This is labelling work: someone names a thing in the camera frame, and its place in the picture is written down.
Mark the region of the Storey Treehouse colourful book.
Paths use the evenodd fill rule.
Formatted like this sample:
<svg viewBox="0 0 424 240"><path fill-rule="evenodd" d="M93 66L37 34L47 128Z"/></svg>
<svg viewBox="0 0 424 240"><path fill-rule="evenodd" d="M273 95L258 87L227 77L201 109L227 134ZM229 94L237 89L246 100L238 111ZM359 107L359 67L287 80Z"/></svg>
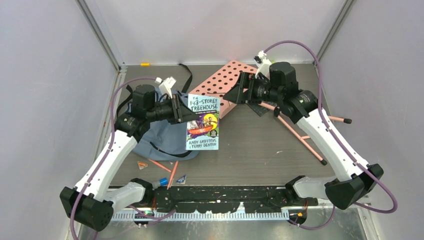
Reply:
<svg viewBox="0 0 424 240"><path fill-rule="evenodd" d="M221 99L213 96L189 94L188 108L197 115L186 125L188 151L215 151L219 149L219 122Z"/></svg>

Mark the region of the blue fabric backpack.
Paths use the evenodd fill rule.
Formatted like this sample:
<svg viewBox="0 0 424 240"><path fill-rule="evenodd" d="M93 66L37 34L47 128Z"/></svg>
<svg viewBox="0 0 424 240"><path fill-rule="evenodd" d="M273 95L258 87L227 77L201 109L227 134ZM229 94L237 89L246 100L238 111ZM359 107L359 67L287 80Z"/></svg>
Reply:
<svg viewBox="0 0 424 240"><path fill-rule="evenodd" d="M188 107L188 88L193 76L188 66L183 68L190 74L183 89L162 93L157 87L150 84L138 85L132 88L127 85L128 97L117 107L120 112L114 127L116 130L127 133L137 141L132 150L135 154L154 161L184 161L191 160L199 155L198 150L186 150L187 123L171 124L167 120L154 120L154 105L157 101L171 99L178 95L183 101L182 110Z"/></svg>

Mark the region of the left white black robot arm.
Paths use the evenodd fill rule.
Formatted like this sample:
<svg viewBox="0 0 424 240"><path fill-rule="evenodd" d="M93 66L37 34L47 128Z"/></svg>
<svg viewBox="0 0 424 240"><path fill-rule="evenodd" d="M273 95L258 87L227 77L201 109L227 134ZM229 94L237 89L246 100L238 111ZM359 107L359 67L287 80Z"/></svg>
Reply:
<svg viewBox="0 0 424 240"><path fill-rule="evenodd" d="M78 222L101 232L114 213L135 203L148 207L154 199L152 183L133 178L108 193L112 179L152 123L179 125L197 117L188 107L187 94L176 92L161 98L154 86L137 86L126 111L111 120L111 135L93 165L73 188L64 187L59 195L70 223Z"/></svg>

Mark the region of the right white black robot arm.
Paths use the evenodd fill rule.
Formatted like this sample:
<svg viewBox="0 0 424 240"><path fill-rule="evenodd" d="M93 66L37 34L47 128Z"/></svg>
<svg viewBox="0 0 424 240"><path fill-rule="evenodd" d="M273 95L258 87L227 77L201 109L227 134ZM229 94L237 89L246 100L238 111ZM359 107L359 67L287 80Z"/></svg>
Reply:
<svg viewBox="0 0 424 240"><path fill-rule="evenodd" d="M300 175L288 182L285 198L291 205L299 205L305 198L320 198L345 210L368 194L384 173L379 164L369 164L347 144L319 108L318 98L299 88L296 70L288 62L272 63L265 73L241 72L223 99L235 104L275 104L274 115L287 116L304 131L332 167L332 177Z"/></svg>

